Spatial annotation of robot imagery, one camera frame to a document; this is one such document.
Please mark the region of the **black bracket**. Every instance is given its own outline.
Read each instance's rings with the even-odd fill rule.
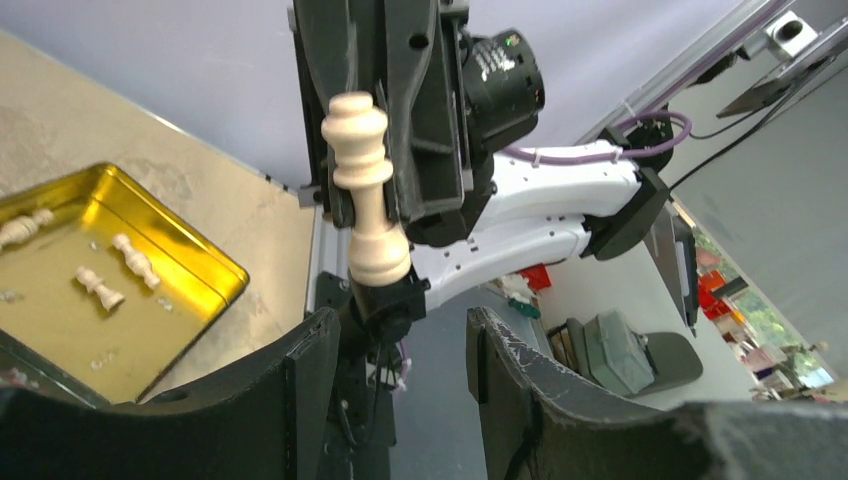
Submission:
[[[329,272],[321,272],[315,279],[315,308],[330,307],[338,310],[353,295],[350,282]]]
[[[669,199],[668,186],[650,168],[638,172],[642,185],[630,202],[611,217],[587,217],[592,240],[581,255],[609,260],[622,255],[645,239]]]

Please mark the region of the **metal frame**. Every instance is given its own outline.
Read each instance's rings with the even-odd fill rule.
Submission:
[[[565,157],[620,152],[608,142],[557,149]],[[445,248],[416,246],[412,262],[430,282],[427,310],[502,275],[580,255],[591,233],[584,215],[607,217],[639,191],[637,166],[629,160],[584,165],[533,165],[498,154],[489,200],[466,241]],[[316,213],[307,287],[307,311],[315,311],[316,279],[322,272],[347,278],[349,230],[338,230]]]
[[[619,108],[607,115],[577,143],[592,141],[607,125],[615,125],[635,113],[658,109],[712,67],[722,56],[741,45],[753,32],[783,13],[793,2],[794,0],[751,0],[742,3],[684,54],[659,72],[653,80],[628,96]]]

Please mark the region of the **window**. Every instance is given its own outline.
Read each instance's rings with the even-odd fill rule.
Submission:
[[[704,248],[721,258],[721,262],[709,268],[718,270],[725,281],[730,282],[738,278],[739,272],[732,263],[721,253],[704,232],[695,227],[695,244]],[[762,344],[771,344],[775,347],[787,347],[790,345],[808,346],[807,343],[795,331],[785,325],[783,320],[762,298],[750,288],[734,295],[729,302],[745,316],[751,330],[756,334],[756,340]],[[795,355],[794,370],[798,377],[809,376],[821,369],[817,358],[810,353],[799,353]]]

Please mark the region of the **white wall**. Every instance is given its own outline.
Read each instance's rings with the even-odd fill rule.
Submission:
[[[704,375],[694,383],[638,398],[637,402],[668,410],[683,402],[751,399],[748,390],[754,386],[753,377],[703,316],[696,326],[698,336],[692,338],[644,245],[607,262],[569,260],[550,267],[550,275],[554,286],[541,298],[547,327],[568,317],[586,322],[600,312],[617,308],[640,333],[670,331],[690,339],[704,364]]]

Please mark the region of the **chess pawn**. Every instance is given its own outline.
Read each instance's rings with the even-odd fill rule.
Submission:
[[[41,227],[53,221],[53,212],[46,209],[36,210],[31,216],[20,216],[10,220],[0,228],[0,250],[7,245],[23,243]]]
[[[148,288],[152,290],[162,283],[162,280],[158,275],[156,275],[156,272],[153,271],[153,264],[150,263],[150,259],[147,258],[147,255],[139,252],[132,246],[130,237],[126,234],[119,233],[112,239],[112,245],[124,254],[124,260],[127,263],[127,267],[129,267],[134,274],[141,277]]]
[[[412,263],[403,229],[386,216],[383,184],[394,173],[383,146],[388,120],[367,92],[337,95],[329,110],[321,134],[335,153],[333,181],[350,192],[356,215],[348,254],[350,275],[370,287],[392,284],[409,272]]]
[[[88,293],[94,292],[100,297],[100,304],[103,305],[103,308],[107,312],[111,312],[112,309],[123,303],[124,296],[120,292],[116,292],[103,285],[103,279],[91,270],[85,267],[79,267],[76,278]]]

